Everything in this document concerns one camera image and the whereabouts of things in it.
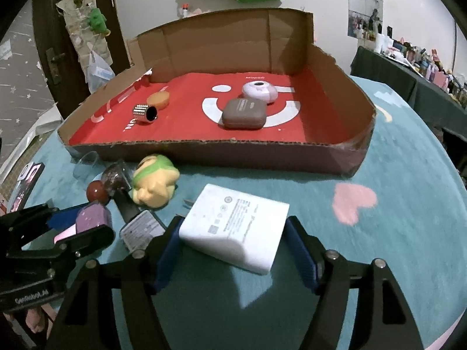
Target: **yellow squishy toy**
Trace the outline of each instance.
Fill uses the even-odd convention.
[[[145,157],[133,174],[133,201],[151,208],[167,204],[179,177],[178,169],[164,155]]]

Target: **blue gripper pad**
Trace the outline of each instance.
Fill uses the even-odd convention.
[[[165,250],[162,253],[159,261],[157,262],[157,275],[154,280],[153,287],[156,292],[162,291],[163,288],[169,284],[170,277],[174,271],[175,263],[180,253],[180,237],[178,232],[183,220],[181,220],[172,233]]]
[[[285,221],[284,238],[295,260],[295,266],[302,277],[305,287],[311,289],[313,293],[318,288],[317,266],[299,233],[293,226],[290,217]]]
[[[52,214],[52,217],[48,219],[47,226],[50,229],[56,229],[59,231],[63,231],[68,229],[76,222],[76,218],[78,217],[78,212],[84,208],[89,203],[72,206],[71,208],[59,210]]]

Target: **wooden door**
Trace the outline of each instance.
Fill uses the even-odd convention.
[[[65,28],[65,20],[59,14],[55,4],[59,0],[33,0],[33,25],[37,51],[47,78],[47,84],[58,110],[63,118],[68,117],[89,96],[85,76],[78,62],[78,55]],[[106,37],[113,64],[111,68],[118,74],[130,67],[125,43],[117,18],[115,0],[96,0],[97,7],[107,19],[107,28],[111,34]],[[57,61],[61,82],[53,83],[47,63],[46,51],[54,49],[55,55],[65,56]]]

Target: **white power bank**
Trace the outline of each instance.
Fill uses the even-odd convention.
[[[258,274],[272,267],[289,204],[207,184],[180,238],[196,250]]]

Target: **dark green tablecloth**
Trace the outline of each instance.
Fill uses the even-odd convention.
[[[441,127],[467,142],[467,112],[437,85],[383,55],[359,47],[351,75],[390,86],[428,124]]]

